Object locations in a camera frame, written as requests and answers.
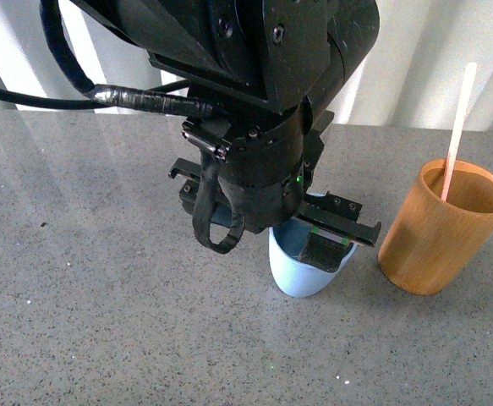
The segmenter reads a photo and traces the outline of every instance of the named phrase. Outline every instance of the white curtain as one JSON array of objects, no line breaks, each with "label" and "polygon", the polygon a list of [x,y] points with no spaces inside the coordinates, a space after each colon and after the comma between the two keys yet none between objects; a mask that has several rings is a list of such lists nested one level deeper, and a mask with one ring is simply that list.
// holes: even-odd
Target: white curtain
[{"label": "white curtain", "polygon": [[[450,129],[464,70],[476,62],[464,129],[493,130],[493,0],[377,3],[378,40],[331,104],[335,122]],[[38,0],[0,0],[0,86],[79,98],[47,51],[38,5]],[[152,68],[143,50],[120,41],[68,0],[60,5],[68,40],[94,81],[148,88],[176,80]],[[3,102],[0,108],[33,109]]]}]

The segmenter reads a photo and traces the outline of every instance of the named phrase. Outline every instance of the table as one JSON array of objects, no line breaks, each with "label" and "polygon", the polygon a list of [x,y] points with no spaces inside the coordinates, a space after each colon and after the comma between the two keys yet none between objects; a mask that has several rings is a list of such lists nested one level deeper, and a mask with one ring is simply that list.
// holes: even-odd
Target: table
[{"label": "table", "polygon": [[[441,293],[377,250],[450,132],[332,125],[313,191],[382,221],[317,295],[271,276],[268,233],[218,255],[167,177],[180,118],[0,111],[0,404],[493,405],[493,235]],[[493,171],[493,133],[459,157]]]}]

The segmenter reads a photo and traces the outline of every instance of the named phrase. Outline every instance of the light blue cup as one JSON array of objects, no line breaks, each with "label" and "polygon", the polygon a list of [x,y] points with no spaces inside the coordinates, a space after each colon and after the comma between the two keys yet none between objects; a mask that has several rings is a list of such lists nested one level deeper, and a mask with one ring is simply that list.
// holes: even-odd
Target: light blue cup
[{"label": "light blue cup", "polygon": [[337,271],[329,273],[297,261],[312,226],[291,219],[279,227],[270,228],[269,260],[272,276],[278,287],[289,296],[305,298],[318,293],[346,266],[357,248],[351,244],[349,252]]}]

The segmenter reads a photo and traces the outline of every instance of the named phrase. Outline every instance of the popsicle stick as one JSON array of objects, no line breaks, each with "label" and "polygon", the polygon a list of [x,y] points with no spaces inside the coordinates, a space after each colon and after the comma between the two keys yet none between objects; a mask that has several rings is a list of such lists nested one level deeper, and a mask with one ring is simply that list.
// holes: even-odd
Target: popsicle stick
[{"label": "popsicle stick", "polygon": [[474,87],[476,71],[477,63],[470,62],[464,72],[463,88],[460,90],[460,98],[458,99],[457,116],[455,117],[455,124],[452,127],[451,143],[449,144],[449,152],[447,153],[446,171],[441,189],[441,199],[443,201],[447,200],[447,195],[449,194],[452,171],[455,168],[455,161],[457,160],[458,146],[460,144],[460,137],[463,134],[466,109],[468,107],[469,97],[472,94],[472,88]]}]

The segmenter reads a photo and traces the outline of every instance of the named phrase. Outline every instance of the wooden cup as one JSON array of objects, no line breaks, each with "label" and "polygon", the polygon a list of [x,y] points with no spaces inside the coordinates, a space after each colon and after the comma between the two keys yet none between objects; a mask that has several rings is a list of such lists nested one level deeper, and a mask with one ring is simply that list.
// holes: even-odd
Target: wooden cup
[{"label": "wooden cup", "polygon": [[440,292],[493,231],[493,174],[457,161],[445,202],[445,161],[420,169],[378,254],[389,280],[411,294]]}]

